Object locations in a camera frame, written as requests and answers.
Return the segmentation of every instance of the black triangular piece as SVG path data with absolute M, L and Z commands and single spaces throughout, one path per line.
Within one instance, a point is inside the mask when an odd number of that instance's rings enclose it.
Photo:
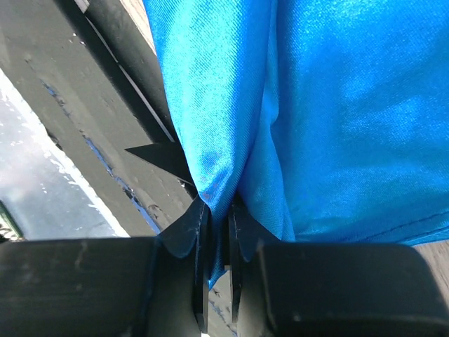
M 158 143 L 125 149 L 136 157 L 173 174 L 181 181 L 194 185 L 187 160 L 180 144 Z

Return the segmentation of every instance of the blue cloth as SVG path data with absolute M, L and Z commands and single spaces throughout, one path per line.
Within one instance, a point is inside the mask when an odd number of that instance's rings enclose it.
M 288 241 L 449 238 L 448 0 L 144 3 L 216 227 L 238 192 Z

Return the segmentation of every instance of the wood grain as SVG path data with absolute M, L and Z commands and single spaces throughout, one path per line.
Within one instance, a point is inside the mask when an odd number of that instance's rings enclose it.
M 142 4 L 142 0 L 121 0 L 123 6 L 130 13 L 135 24 L 139 27 L 140 32 L 147 40 L 148 44 L 154 50 L 154 42 L 151 36 L 147 16 Z M 432 272 L 440 286 L 441 292 L 449 303 L 449 242 L 437 242 L 433 244 L 424 244 L 416 247 L 416 249 L 421 253 L 421 255 L 426 259 L 431 267 Z M 213 294 L 214 308 L 211 308 L 212 316 L 217 315 L 220 317 L 219 320 L 214 319 L 211 324 L 214 332 L 212 336 L 219 336 L 217 333 L 221 330 L 220 336 L 231 336 L 232 325 L 229 323 L 229 315 L 227 311 L 229 309 L 229 291 L 225 289 L 223 295 L 221 295 L 220 289 L 225 287 L 226 282 L 220 282 L 217 284 L 217 289 L 215 289 Z

